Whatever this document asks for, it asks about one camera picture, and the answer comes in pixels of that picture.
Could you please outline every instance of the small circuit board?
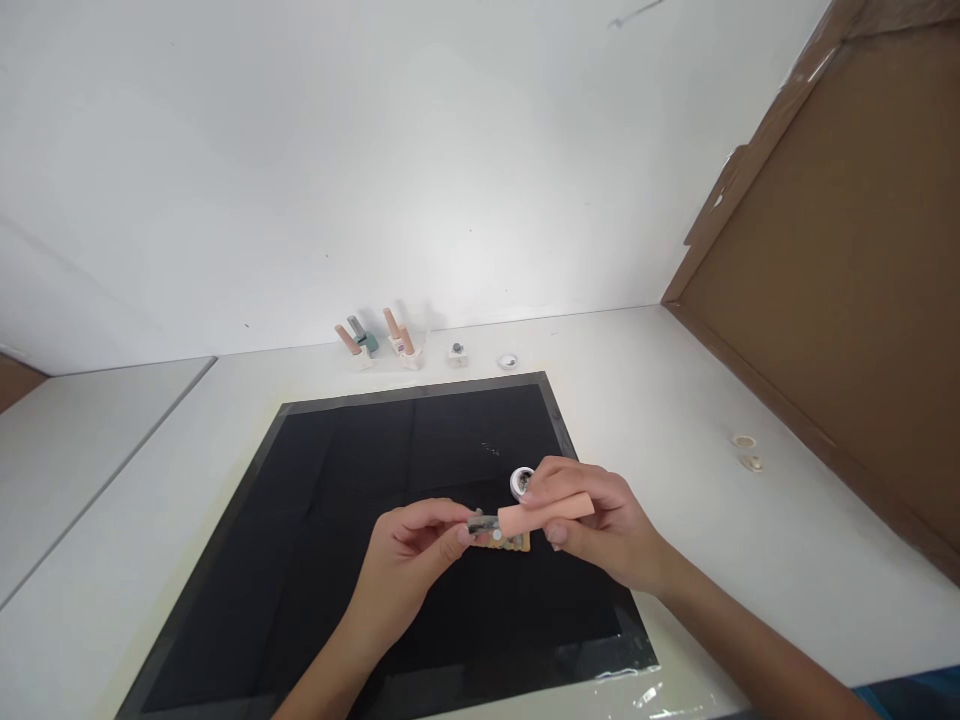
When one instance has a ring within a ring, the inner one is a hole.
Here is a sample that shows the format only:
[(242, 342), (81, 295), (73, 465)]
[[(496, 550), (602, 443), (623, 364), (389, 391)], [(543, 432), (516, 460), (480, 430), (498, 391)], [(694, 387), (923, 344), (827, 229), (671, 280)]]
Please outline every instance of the small circuit board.
[(486, 547), (492, 550), (519, 550), (520, 552), (530, 552), (530, 533), (523, 535), (514, 535), (513, 537), (501, 536), (499, 540), (495, 539), (500, 531), (494, 533), (485, 533), (477, 536), (476, 547)]

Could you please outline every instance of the brown cardboard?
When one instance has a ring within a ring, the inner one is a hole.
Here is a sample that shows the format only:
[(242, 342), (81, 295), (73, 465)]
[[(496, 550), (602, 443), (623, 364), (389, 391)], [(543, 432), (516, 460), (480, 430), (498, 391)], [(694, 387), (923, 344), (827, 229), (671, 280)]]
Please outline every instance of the brown cardboard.
[(0, 355), (0, 412), (40, 385), (47, 376)]
[(845, 43), (680, 303), (960, 583), (958, 127), (960, 24)]
[[(721, 177), (697, 216), (684, 241), (690, 249), (680, 263), (667, 291), (663, 294), (664, 304), (674, 302), (680, 297), (703, 258), (710, 252), (710, 247), (759, 175), (770, 153), (780, 142), (780, 138), (790, 127), (794, 116), (823, 76), (830, 58), (849, 31), (863, 3), (864, 0), (833, 0), (827, 8), (820, 24), (817, 25), (817, 29), (810, 36), (810, 40), (797, 59), (790, 77), (780, 88), (770, 109), (760, 121), (749, 145), (741, 146), (742, 150), (737, 148), (740, 150), (739, 157), (729, 181)], [(721, 171), (721, 176), (724, 171), (727, 171), (726, 166)], [(716, 200), (721, 192), (723, 199), (718, 204)]]

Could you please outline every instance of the white wall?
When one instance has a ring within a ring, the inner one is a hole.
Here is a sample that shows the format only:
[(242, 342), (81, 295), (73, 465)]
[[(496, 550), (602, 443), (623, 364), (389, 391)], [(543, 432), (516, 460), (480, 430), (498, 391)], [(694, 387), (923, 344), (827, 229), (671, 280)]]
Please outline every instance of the white wall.
[(646, 2), (6, 0), (0, 342), (58, 374), (657, 302), (827, 0)]

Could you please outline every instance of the white table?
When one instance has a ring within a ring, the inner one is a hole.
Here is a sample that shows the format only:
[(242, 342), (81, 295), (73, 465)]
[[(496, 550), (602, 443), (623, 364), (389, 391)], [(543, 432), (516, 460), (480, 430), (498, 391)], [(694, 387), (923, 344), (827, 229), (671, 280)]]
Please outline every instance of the white table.
[(52, 378), (0, 414), (0, 608), (211, 362)]
[[(454, 341), (470, 366), (445, 357)], [(0, 714), (111, 718), (283, 402), (544, 370), (581, 459), (848, 685), (960, 662), (960, 591), (907, 547), (662, 308), (433, 333), (417, 373), (338, 344), (220, 359), (0, 613)], [(759, 442), (764, 471), (730, 438)], [(661, 667), (458, 718), (715, 717), (743, 698), (659, 603)]]

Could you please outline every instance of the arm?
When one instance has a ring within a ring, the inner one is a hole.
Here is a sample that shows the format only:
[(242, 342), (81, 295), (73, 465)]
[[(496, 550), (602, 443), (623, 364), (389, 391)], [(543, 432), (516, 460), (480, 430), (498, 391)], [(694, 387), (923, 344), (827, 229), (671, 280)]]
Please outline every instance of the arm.
[(475, 514), (450, 500), (421, 500), (380, 516), (343, 619), (273, 720), (347, 716), (427, 591), (473, 542), (464, 523)]
[(568, 458), (545, 458), (522, 502), (537, 506), (581, 491), (590, 493), (597, 512), (581, 521), (551, 520), (544, 531), (554, 549), (659, 598), (762, 715), (876, 720), (856, 695), (664, 540), (619, 475)]

